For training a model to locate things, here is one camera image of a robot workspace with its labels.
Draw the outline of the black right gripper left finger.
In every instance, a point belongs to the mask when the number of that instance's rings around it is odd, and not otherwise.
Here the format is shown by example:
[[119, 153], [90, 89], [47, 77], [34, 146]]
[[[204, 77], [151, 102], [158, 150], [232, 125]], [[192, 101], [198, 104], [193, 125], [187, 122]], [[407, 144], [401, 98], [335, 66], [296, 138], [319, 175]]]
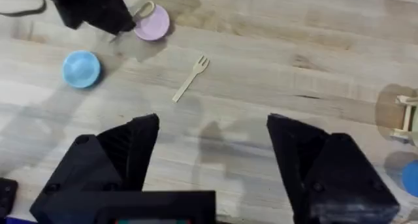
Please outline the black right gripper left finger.
[[143, 188], [159, 131], [148, 114], [103, 131], [80, 135], [30, 207], [38, 223], [96, 223], [106, 208]]

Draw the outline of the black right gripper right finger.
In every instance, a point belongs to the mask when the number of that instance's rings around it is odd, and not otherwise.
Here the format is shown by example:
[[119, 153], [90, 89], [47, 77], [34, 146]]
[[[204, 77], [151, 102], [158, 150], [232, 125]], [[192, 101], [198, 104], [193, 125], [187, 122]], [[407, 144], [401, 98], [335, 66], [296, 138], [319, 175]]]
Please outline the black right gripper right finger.
[[266, 126], [295, 223], [390, 223], [400, 211], [350, 135], [279, 114]]

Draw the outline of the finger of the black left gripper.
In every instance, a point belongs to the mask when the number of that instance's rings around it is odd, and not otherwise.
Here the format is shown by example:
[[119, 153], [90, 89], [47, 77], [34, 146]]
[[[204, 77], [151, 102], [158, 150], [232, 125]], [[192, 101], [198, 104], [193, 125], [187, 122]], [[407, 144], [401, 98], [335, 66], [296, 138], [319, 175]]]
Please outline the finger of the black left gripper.
[[84, 23], [84, 13], [80, 11], [64, 11], [61, 13], [61, 18], [71, 29], [78, 29]]
[[113, 35], [131, 31], [136, 26], [123, 1], [94, 6], [88, 12], [88, 24]]

